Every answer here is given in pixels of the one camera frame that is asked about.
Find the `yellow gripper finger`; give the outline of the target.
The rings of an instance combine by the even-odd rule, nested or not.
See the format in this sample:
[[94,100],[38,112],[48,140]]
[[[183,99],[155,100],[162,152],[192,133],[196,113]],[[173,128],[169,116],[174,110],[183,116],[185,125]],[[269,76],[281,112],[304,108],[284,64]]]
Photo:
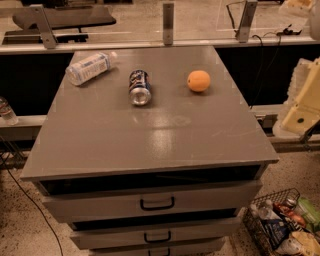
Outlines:
[[292,73],[280,127],[303,135],[320,120],[320,58],[301,58]]

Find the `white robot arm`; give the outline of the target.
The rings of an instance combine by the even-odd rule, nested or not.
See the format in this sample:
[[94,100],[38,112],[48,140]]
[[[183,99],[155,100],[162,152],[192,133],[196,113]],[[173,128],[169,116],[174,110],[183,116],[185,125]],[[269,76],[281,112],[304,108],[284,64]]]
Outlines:
[[[285,0],[279,12],[307,18],[311,38],[320,39],[320,0]],[[278,122],[283,130],[303,135],[320,120],[320,58],[298,61],[287,94]]]

